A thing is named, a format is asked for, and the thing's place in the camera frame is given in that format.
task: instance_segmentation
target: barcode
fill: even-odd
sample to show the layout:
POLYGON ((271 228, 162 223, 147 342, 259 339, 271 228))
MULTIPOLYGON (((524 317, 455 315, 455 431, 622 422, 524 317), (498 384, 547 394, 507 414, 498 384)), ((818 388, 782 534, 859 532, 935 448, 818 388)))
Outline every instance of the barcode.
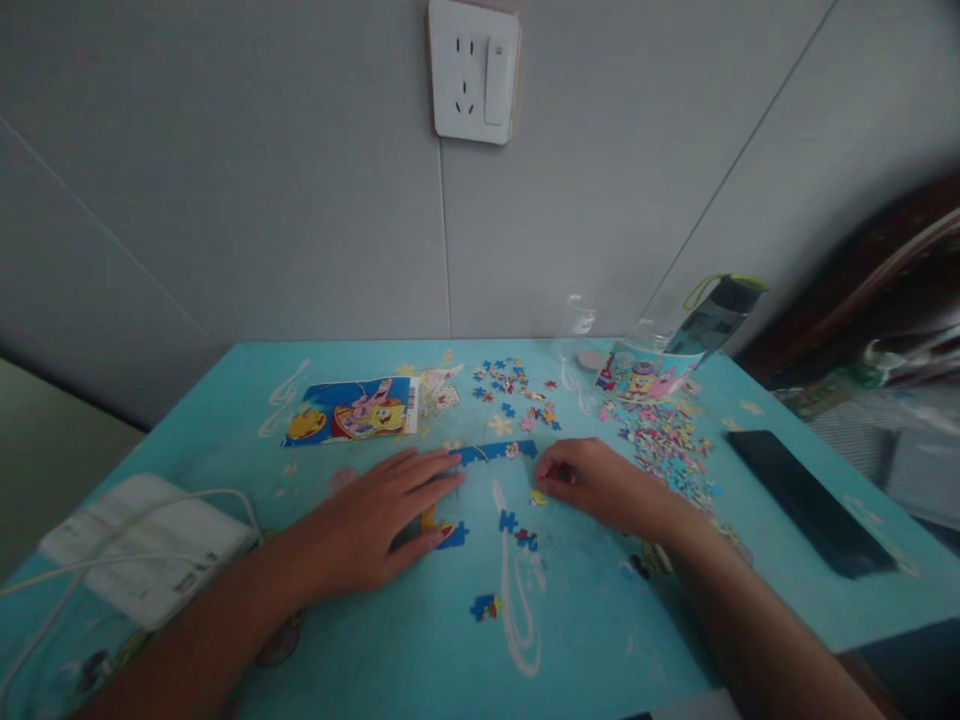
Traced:
POLYGON ((417 416, 420 413, 420 378, 410 378, 410 390, 407 393, 407 422, 404 432, 408 435, 417 432, 417 416))

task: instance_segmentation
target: electrical outlet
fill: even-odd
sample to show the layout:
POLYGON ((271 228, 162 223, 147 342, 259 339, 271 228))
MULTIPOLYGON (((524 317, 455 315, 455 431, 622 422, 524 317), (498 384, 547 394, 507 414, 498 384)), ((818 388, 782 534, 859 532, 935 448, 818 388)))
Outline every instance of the electrical outlet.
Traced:
POLYGON ((433 119, 441 137, 506 145, 520 51, 516 15, 430 0, 433 119))

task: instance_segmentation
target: left hand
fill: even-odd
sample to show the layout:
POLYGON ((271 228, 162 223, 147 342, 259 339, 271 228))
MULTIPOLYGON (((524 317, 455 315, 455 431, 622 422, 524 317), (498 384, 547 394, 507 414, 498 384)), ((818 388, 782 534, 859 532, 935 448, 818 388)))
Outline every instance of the left hand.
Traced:
POLYGON ((411 520, 463 483, 446 450, 416 448, 387 458, 257 550, 290 612, 312 602, 373 590, 394 579, 443 540, 439 530, 397 549, 390 544, 411 520))

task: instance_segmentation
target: black phone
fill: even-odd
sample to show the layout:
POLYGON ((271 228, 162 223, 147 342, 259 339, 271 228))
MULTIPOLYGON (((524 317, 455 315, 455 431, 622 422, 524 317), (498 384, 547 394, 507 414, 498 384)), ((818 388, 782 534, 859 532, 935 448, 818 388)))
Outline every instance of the black phone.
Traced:
POLYGON ((769 430, 727 440, 835 572, 857 578, 895 570, 896 561, 769 430))

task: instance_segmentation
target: plastic bottle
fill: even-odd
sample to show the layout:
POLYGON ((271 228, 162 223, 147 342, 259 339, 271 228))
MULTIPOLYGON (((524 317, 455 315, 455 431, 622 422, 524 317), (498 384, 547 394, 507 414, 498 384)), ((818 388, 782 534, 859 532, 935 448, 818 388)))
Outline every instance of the plastic bottle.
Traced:
POLYGON ((706 360, 719 350, 737 331, 770 288, 766 283, 748 275, 711 275, 693 289, 684 310, 690 310, 694 293, 700 296, 711 280, 720 282, 707 298, 693 308, 677 331, 669 352, 675 354, 704 353, 706 360))
POLYGON ((873 340, 862 357, 830 372, 803 392, 784 400, 783 404, 804 422, 852 400, 865 390, 881 388, 890 379, 890 373, 906 362, 902 355, 877 351, 873 340))

